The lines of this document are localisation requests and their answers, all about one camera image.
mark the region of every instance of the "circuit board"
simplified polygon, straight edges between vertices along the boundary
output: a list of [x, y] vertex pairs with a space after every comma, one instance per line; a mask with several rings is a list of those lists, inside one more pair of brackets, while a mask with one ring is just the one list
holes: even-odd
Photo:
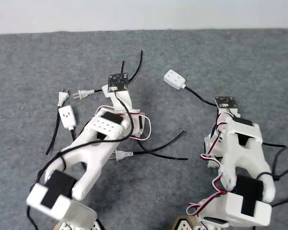
[[215, 97], [219, 109], [237, 109], [238, 105], [233, 97]]
[[128, 90], [128, 73], [109, 75], [108, 92]]

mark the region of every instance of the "black wire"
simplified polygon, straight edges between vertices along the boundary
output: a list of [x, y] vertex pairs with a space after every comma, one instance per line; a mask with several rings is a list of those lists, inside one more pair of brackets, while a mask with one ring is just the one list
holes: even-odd
[[[279, 150], [277, 152], [277, 154], [275, 155], [274, 157], [274, 160], [273, 160], [273, 164], [272, 164], [272, 173], [270, 172], [262, 172], [261, 174], [259, 174], [257, 176], [257, 178], [259, 178], [261, 175], [263, 174], [268, 174], [268, 175], [271, 175], [273, 178], [276, 177], [278, 179], [280, 179], [282, 176], [286, 175], [288, 173], [288, 169], [285, 170], [283, 173], [281, 173], [280, 175], [275, 175], [275, 171], [276, 171], [276, 165], [277, 165], [277, 160], [278, 160], [278, 157], [279, 155], [287, 149], [287, 146], [286, 145], [279, 145], [279, 144], [272, 144], [272, 143], [267, 143], [267, 142], [263, 142], [263, 145], [266, 145], [266, 146], [271, 146], [271, 147], [278, 147], [278, 148], [282, 148], [281, 150]], [[288, 203], [288, 197], [275, 203], [275, 204], [272, 204], [271, 207], [277, 207], [279, 205], [283, 205], [283, 204], [286, 204]]]
[[[156, 151], [158, 151], [158, 150], [161, 150], [161, 149], [166, 148], [167, 146], [173, 144], [176, 140], [178, 140], [185, 132], [186, 132], [186, 131], [183, 130], [182, 132], [180, 132], [180, 133], [178, 134], [178, 136], [176, 136], [173, 140], [171, 140], [171, 141], [168, 142], [167, 144], [162, 145], [162, 146], [160, 146], [160, 147], [158, 147], [158, 148], [152, 149], [152, 150], [150, 150], [150, 151], [151, 151], [151, 152], [156, 152]], [[146, 152], [146, 151], [134, 151], [134, 152], [133, 152], [134, 155], [136, 155], [136, 154], [145, 154], [145, 153], [148, 153], [148, 152]]]
[[288, 198], [283, 199], [283, 200], [281, 200], [281, 201], [279, 201], [279, 202], [271, 205], [271, 207], [277, 207], [277, 206], [279, 206], [279, 205], [284, 205], [284, 204], [286, 204], [286, 203], [288, 203]]
[[74, 129], [71, 130], [71, 134], [72, 134], [72, 140], [73, 141], [76, 140], [76, 134], [75, 134], [75, 130]]
[[203, 222], [201, 222], [200, 221], [200, 223], [206, 228], [206, 230], [208, 230], [208, 228], [207, 228], [207, 226], [206, 225], [204, 225], [204, 223]]
[[102, 225], [100, 219], [97, 218], [97, 219], [96, 219], [96, 222], [97, 222], [98, 225], [100, 226], [100, 229], [101, 229], [101, 230], [106, 230], [105, 227]]
[[[85, 147], [85, 146], [88, 146], [88, 145], [92, 145], [92, 144], [97, 144], [97, 143], [109, 143], [109, 142], [122, 142], [124, 140], [127, 140], [133, 133], [133, 129], [134, 129], [134, 123], [133, 123], [133, 120], [132, 120], [132, 117], [131, 117], [131, 114], [127, 108], [127, 106], [125, 105], [125, 103], [123, 101], [121, 101], [121, 99], [119, 99], [116, 95], [116, 92], [115, 93], [115, 96], [116, 96], [116, 99], [120, 102], [120, 104], [125, 108], [127, 114], [128, 114], [128, 117], [130, 119], [130, 124], [131, 124], [131, 130], [129, 132], [129, 134], [121, 139], [117, 139], [117, 140], [94, 140], [94, 141], [89, 141], [85, 144], [82, 144], [82, 145], [78, 145], [78, 146], [75, 146], [75, 147], [72, 147], [72, 148], [69, 148], [69, 149], [66, 149], [64, 151], [61, 151], [61, 152], [58, 152], [50, 161], [48, 161], [46, 163], [46, 165], [40, 170], [38, 171], [37, 173], [37, 177], [36, 177], [36, 180], [35, 180], [35, 183], [38, 183], [41, 179], [41, 177], [43, 176], [45, 170], [49, 167], [49, 165], [51, 165], [56, 159], [60, 158], [60, 157], [63, 157], [66, 153], [68, 152], [71, 152], [73, 150], [76, 150], [76, 149], [79, 149], [79, 148], [82, 148], [82, 147]], [[36, 226], [36, 224], [34, 223], [33, 219], [30, 217], [30, 209], [27, 210], [27, 217], [29, 218], [29, 220], [31, 221], [31, 223], [34, 225], [34, 227]]]
[[[128, 83], [130, 83], [135, 78], [135, 76], [138, 74], [138, 72], [142, 66], [142, 60], [143, 60], [143, 50], [141, 50], [141, 56], [140, 56], [140, 62], [139, 62], [138, 68], [136, 69], [133, 76], [128, 80]], [[121, 73], [123, 73], [124, 66], [125, 66], [125, 61], [123, 61], [122, 65], [121, 65], [121, 70], [120, 70]]]
[[200, 99], [202, 102], [205, 102], [208, 105], [214, 106], [216, 107], [216, 104], [211, 103], [209, 101], [206, 101], [204, 98], [202, 98], [200, 95], [198, 95], [195, 91], [193, 91], [192, 89], [190, 89], [189, 87], [185, 86], [184, 87], [187, 91], [189, 91], [190, 93], [194, 94], [198, 99]]
[[[71, 130], [71, 134], [72, 134], [72, 140], [73, 141], [76, 140], [76, 134], [75, 134], [75, 130], [74, 129]], [[81, 162], [81, 165], [82, 165], [84, 171], [86, 171], [86, 164]]]
[[123, 61], [123, 63], [121, 64], [120, 73], [124, 72], [124, 66], [125, 66], [125, 61]]
[[141, 56], [140, 56], [140, 62], [139, 62], [139, 66], [138, 68], [136, 69], [134, 75], [128, 80], [128, 83], [130, 83], [134, 78], [135, 76], [138, 74], [140, 68], [141, 68], [141, 65], [142, 65], [142, 60], [143, 60], [143, 51], [141, 50]]
[[80, 131], [79, 135], [80, 135], [80, 134], [82, 134], [82, 132], [83, 132], [83, 130], [84, 130], [84, 128], [85, 128], [85, 126], [86, 126], [86, 125], [87, 125], [87, 124], [88, 124], [90, 121], [91, 121], [91, 119], [89, 119], [89, 120], [88, 120], [88, 122], [86, 122], [86, 124], [85, 124], [85, 125], [82, 127], [82, 129], [81, 129], [81, 131]]
[[35, 230], [38, 230], [38, 227], [35, 223], [35, 221], [31, 218], [30, 216], [30, 210], [31, 210], [31, 207], [30, 206], [27, 206], [27, 218], [29, 219], [29, 221], [31, 222], [31, 224], [34, 226]]
[[153, 153], [152, 151], [146, 149], [139, 140], [137, 140], [139, 146], [144, 150], [146, 151], [147, 153], [153, 155], [153, 156], [156, 156], [156, 157], [161, 157], [161, 158], [165, 158], [165, 159], [170, 159], [170, 160], [179, 160], [179, 161], [187, 161], [188, 158], [179, 158], [179, 157], [169, 157], [169, 156], [163, 156], [163, 155], [160, 155], [160, 154], [156, 154], [156, 153]]
[[56, 126], [54, 128], [53, 136], [52, 136], [51, 142], [50, 142], [50, 144], [48, 146], [48, 149], [45, 152], [45, 155], [49, 154], [50, 150], [52, 149], [52, 147], [54, 145], [54, 141], [55, 141], [55, 139], [57, 137], [57, 133], [58, 133], [58, 129], [59, 129], [59, 124], [60, 124], [60, 114], [59, 114], [59, 108], [58, 108]]
[[[271, 143], [267, 143], [267, 142], [263, 142], [263, 145], [282, 148], [281, 150], [279, 150], [277, 152], [277, 154], [274, 157], [273, 163], [272, 163], [272, 175], [271, 176], [273, 176], [275, 180], [279, 180], [282, 176], [284, 176], [284, 175], [286, 175], [288, 173], [288, 169], [287, 169], [286, 171], [284, 171], [280, 175], [276, 175], [276, 165], [277, 165], [278, 157], [283, 151], [285, 151], [287, 149], [287, 146], [286, 145], [271, 144]], [[259, 174], [257, 176], [257, 178], [259, 178], [259, 176], [261, 176], [263, 174], [268, 174], [269, 175], [268, 172], [262, 172], [261, 174]]]
[[273, 160], [272, 174], [275, 174], [278, 157], [283, 151], [285, 151], [287, 149], [287, 146], [286, 145], [276, 145], [276, 144], [271, 144], [271, 143], [266, 143], [266, 142], [263, 142], [263, 145], [282, 148], [280, 151], [277, 152], [277, 154], [275, 155], [274, 160]]

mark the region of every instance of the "white wall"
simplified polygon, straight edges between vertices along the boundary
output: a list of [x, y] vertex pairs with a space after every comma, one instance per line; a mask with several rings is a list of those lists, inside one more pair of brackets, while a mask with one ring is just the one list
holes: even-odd
[[0, 34], [288, 27], [288, 0], [0, 0]]

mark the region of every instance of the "electrical plug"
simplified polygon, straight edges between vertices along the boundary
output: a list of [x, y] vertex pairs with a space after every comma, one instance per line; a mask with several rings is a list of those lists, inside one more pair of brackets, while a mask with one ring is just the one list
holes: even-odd
[[72, 96], [74, 99], [82, 100], [83, 98], [93, 93], [95, 93], [95, 90], [78, 90], [78, 92], [74, 93]]

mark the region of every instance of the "gray floor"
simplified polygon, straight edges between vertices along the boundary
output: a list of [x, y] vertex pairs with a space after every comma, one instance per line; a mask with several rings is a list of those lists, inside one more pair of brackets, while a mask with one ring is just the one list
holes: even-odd
[[[0, 230], [33, 229], [25, 217], [25, 199], [37, 171], [50, 158], [44, 152], [55, 125], [58, 91], [100, 88], [109, 74], [120, 71], [123, 60], [125, 70], [134, 73], [141, 49], [143, 66], [129, 88], [134, 107], [152, 120], [145, 145], [157, 147], [186, 130], [160, 153], [190, 160], [143, 155], [107, 162], [84, 201], [107, 230], [169, 230], [188, 202], [213, 192], [216, 171], [207, 169], [199, 154], [216, 111], [186, 90], [165, 84], [169, 69], [207, 100], [234, 96], [242, 116], [260, 125], [265, 141], [288, 145], [288, 30], [0, 35]], [[96, 93], [66, 104], [73, 106], [79, 132], [110, 101]], [[70, 133], [60, 126], [52, 155], [70, 142]], [[139, 147], [128, 140], [119, 149]], [[276, 152], [264, 147], [269, 164]], [[288, 150], [277, 170], [287, 167]], [[82, 169], [70, 172], [79, 177]], [[288, 175], [276, 182], [276, 189], [276, 200], [288, 196]], [[41, 230], [55, 223], [36, 211], [32, 216]], [[271, 226], [265, 229], [288, 229], [288, 204], [273, 210]]]

